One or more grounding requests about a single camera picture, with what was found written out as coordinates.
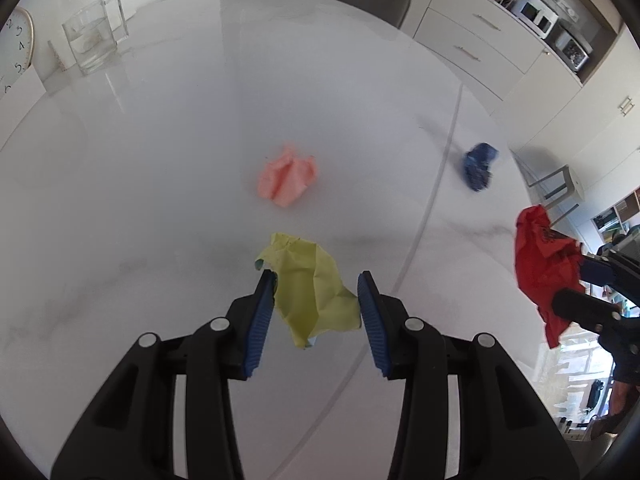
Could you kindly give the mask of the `pink paper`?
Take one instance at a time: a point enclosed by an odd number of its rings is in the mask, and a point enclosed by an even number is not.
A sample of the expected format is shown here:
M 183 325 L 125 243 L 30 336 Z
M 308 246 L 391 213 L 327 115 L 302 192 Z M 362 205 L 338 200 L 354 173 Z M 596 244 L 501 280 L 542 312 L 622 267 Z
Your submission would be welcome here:
M 257 193 L 281 208 L 291 206 L 317 181 L 319 168 L 314 156 L 299 157 L 292 145 L 268 160 L 259 175 Z

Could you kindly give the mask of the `drawer cabinet unit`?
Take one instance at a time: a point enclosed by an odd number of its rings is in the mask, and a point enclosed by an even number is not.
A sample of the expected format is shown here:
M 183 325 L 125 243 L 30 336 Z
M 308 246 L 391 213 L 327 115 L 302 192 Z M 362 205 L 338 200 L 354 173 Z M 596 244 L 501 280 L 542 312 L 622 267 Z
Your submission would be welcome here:
M 505 98 L 544 47 L 492 0 L 431 0 L 414 39 Z

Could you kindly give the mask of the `round white wall clock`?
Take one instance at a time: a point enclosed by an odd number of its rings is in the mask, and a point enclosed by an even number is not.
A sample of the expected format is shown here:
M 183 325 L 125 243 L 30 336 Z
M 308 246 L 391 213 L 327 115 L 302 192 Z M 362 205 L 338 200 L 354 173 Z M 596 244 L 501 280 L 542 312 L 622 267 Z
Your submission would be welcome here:
M 5 96 L 29 66 L 35 49 L 35 26 L 30 13 L 17 6 L 0 34 L 0 92 Z

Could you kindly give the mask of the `dark blue paper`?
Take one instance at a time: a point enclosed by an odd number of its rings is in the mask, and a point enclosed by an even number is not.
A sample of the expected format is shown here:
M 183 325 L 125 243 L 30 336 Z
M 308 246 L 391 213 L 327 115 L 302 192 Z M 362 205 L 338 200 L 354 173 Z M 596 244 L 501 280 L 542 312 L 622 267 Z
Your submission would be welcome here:
M 464 155 L 463 177 L 466 185 L 474 192 L 488 188 L 491 179 L 491 165 L 498 158 L 499 151 L 488 143 L 476 144 Z

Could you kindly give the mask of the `silver toaster oven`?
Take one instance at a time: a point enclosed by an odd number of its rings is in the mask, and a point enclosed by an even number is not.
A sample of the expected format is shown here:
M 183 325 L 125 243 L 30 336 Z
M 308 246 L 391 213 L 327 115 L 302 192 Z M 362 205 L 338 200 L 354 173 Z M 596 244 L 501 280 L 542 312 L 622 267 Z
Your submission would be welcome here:
M 585 66 L 592 53 L 589 44 L 584 44 L 564 28 L 552 40 L 552 48 L 574 73 Z

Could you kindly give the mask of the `white countertop appliance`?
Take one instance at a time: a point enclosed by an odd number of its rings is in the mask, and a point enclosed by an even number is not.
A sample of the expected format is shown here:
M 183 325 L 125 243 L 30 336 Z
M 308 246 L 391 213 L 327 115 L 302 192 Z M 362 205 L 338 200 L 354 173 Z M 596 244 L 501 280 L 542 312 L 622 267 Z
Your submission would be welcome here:
M 516 0 L 512 14 L 540 39 L 546 39 L 559 17 L 544 0 Z

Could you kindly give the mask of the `grey metal stool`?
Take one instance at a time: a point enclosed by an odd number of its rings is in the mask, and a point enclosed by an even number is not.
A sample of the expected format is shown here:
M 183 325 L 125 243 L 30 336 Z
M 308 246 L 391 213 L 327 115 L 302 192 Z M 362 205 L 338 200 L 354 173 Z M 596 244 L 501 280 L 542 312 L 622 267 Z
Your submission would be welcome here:
M 538 204 L 553 217 L 553 223 L 575 212 L 585 199 L 585 191 L 574 169 L 564 165 L 541 178 L 530 177 L 527 188 Z

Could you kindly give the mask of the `clear glass cup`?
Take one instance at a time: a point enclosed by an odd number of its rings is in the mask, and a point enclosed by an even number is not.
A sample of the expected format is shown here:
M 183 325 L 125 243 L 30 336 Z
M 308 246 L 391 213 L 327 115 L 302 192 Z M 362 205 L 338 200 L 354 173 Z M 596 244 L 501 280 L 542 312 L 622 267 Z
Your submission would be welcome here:
M 76 64 L 85 75 L 97 70 L 117 50 L 105 0 L 88 4 L 62 27 Z

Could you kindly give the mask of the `yellow paper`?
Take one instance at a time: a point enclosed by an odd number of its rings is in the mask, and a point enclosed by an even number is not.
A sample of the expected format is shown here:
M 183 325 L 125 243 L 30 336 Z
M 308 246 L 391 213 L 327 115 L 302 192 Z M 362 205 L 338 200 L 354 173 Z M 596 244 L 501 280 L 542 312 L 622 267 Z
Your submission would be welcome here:
M 344 284 L 338 266 L 320 245 L 274 233 L 255 260 L 255 268 L 277 275 L 274 306 L 301 349 L 327 332 L 361 327 L 358 299 Z

